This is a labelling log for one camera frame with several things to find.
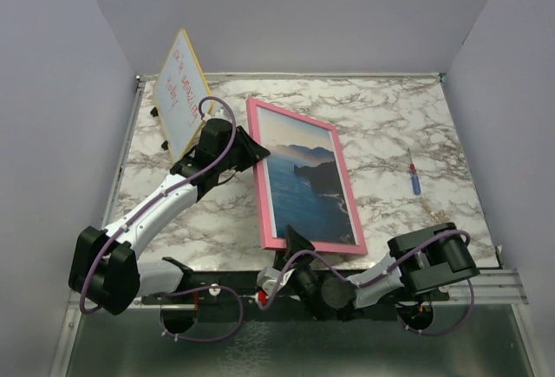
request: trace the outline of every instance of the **marble countertop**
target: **marble countertop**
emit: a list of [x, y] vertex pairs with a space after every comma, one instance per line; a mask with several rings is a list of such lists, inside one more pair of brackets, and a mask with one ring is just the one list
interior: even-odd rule
[[[413, 194], [407, 147], [422, 195], [473, 241], [480, 267], [498, 267], [495, 249], [468, 171], [441, 85], [435, 78], [344, 80], [229, 80], [209, 82], [247, 128], [251, 96], [335, 125], [343, 146], [367, 256], [329, 255], [341, 269], [367, 269], [380, 261], [390, 238], [436, 224]], [[153, 81], [140, 104], [113, 219], [156, 188], [171, 166], [160, 122], [150, 115]], [[150, 243], [141, 260], [171, 256], [195, 270], [260, 270], [273, 251], [261, 250], [252, 171], [238, 173], [181, 213]]]

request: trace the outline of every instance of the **white wall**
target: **white wall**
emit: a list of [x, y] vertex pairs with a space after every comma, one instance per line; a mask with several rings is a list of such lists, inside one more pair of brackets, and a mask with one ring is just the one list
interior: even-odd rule
[[137, 74], [185, 27], [205, 71], [445, 72], [486, 0], [98, 0]]
[[555, 372], [555, 0], [489, 0], [446, 94], [493, 240]]
[[134, 74], [95, 0], [0, 0], [0, 375], [48, 374]]

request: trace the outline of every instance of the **framed picture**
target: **framed picture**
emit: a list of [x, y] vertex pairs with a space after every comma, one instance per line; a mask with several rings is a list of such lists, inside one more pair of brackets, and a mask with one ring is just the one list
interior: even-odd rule
[[247, 118], [271, 152], [254, 168], [262, 247], [284, 249], [289, 224], [317, 251], [367, 254], [337, 130], [254, 98]]

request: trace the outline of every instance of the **small whiteboard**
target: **small whiteboard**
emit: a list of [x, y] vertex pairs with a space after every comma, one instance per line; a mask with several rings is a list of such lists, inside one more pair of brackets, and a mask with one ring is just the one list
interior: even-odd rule
[[[175, 163], [189, 151], [202, 127], [199, 102], [212, 95], [206, 83], [199, 61], [189, 42], [187, 33], [181, 29], [167, 55], [164, 67], [154, 84], [154, 103], [167, 146]], [[210, 113], [214, 101], [203, 105]]]

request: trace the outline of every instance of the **blue screwdriver handle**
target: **blue screwdriver handle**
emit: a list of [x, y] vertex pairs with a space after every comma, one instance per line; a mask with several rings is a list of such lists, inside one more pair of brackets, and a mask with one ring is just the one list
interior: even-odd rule
[[418, 180], [418, 175], [416, 173], [413, 173], [410, 176], [410, 180], [413, 183], [413, 192], [415, 193], [415, 195], [420, 195], [420, 181]]

